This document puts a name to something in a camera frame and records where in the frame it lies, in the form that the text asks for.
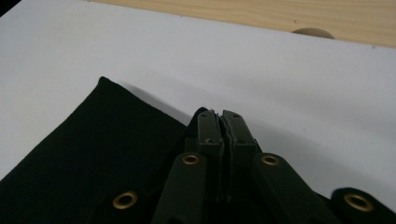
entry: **metal grommet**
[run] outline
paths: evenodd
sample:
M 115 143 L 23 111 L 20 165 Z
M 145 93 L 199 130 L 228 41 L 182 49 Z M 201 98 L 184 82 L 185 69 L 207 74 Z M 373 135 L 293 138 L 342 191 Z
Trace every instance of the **metal grommet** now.
M 268 165 L 278 165 L 279 164 L 279 159 L 274 156 L 263 156 L 262 157 L 262 162 L 268 164 Z
M 137 202 L 137 194 L 134 191 L 125 191 L 113 200 L 113 206 L 117 209 L 127 209 Z
M 373 204 L 358 194 L 348 193 L 344 195 L 344 200 L 351 207 L 356 208 L 362 212 L 371 212 L 374 210 Z
M 199 158 L 195 155 L 187 155 L 183 157 L 183 162 L 188 165 L 194 165 L 198 163 Z

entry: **black fabric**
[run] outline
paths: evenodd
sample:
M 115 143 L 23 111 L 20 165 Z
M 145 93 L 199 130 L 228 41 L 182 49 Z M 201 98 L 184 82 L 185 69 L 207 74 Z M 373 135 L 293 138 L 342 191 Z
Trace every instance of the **black fabric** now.
M 0 3 L 0 17 L 15 7 L 21 0 L 3 0 Z
M 156 189 L 184 138 L 195 135 L 196 115 L 186 129 L 101 77 L 0 182 L 0 223 L 88 223 L 111 192 Z

